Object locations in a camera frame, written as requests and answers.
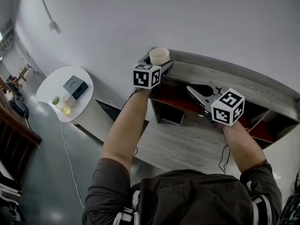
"glass jar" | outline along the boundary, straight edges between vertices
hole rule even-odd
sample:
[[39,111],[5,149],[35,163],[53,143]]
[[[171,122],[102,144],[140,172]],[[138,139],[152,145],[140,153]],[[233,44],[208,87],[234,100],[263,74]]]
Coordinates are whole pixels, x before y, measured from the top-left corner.
[[60,97],[55,96],[54,98],[51,99],[51,103],[55,105],[59,110],[62,111],[63,114],[69,115],[71,113],[71,108],[65,104]]

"round white table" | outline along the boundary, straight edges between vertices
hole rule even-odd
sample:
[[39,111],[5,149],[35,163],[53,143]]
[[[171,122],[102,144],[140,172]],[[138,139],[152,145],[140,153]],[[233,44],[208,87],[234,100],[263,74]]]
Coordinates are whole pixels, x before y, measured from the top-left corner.
[[[73,75],[85,81],[88,88],[77,99],[75,106],[71,108],[71,113],[67,116],[51,103],[51,99],[54,96],[62,98],[67,93],[63,85]],[[79,124],[101,141],[105,141],[107,133],[113,125],[113,120],[95,99],[92,99],[93,91],[93,81],[83,68],[76,66],[62,67],[51,73],[42,82],[37,90],[36,101],[47,103],[51,106],[61,122]]]

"yellow liquid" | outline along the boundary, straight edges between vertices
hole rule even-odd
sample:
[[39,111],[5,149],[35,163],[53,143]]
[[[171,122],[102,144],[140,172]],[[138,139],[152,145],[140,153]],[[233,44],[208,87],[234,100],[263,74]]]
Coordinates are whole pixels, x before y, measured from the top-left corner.
[[64,106],[62,108],[62,113],[65,115],[69,115],[71,113],[71,108],[69,108],[68,106]]

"gray concrete floor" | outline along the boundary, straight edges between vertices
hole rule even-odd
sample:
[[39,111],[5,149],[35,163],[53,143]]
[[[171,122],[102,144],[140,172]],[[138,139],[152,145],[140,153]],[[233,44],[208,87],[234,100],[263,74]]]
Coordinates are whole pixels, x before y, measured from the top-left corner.
[[[50,106],[35,101],[35,94],[44,79],[43,75],[35,74],[22,91],[30,111],[28,122],[43,142],[41,149],[33,153],[27,164],[20,208],[25,224],[81,224],[83,207],[73,182],[61,135],[61,122]],[[71,123],[64,123],[63,131],[79,193],[84,201],[101,154],[102,142]],[[134,158],[131,183],[163,172]]]

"white cup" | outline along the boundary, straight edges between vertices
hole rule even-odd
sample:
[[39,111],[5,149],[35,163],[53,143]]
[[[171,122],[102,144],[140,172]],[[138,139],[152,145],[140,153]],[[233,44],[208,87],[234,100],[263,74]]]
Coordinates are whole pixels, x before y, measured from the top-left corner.
[[74,107],[76,104],[76,99],[68,92],[62,97],[62,100],[69,107]]
[[150,61],[152,65],[162,65],[170,61],[170,52],[164,47],[154,48],[149,53]]

